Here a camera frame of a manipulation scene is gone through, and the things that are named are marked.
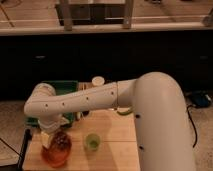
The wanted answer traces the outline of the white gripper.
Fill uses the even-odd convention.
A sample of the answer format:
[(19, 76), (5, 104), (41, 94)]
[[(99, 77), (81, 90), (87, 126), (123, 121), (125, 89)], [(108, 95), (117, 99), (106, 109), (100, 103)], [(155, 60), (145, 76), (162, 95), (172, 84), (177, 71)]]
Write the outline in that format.
[(67, 125), (70, 121), (62, 114), (53, 117), (42, 117), (38, 119), (39, 127), (41, 128), (42, 146), (49, 148), (54, 134), (61, 126)]

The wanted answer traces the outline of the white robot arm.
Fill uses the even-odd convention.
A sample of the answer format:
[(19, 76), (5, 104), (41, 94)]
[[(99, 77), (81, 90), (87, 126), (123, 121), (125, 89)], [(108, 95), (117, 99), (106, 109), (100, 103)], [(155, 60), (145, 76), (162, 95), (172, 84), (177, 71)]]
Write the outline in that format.
[(135, 119), (139, 171), (196, 171), (187, 105), (177, 81), (162, 72), (58, 95), (48, 83), (35, 86), (24, 113), (42, 130), (59, 128), (62, 113), (130, 107)]

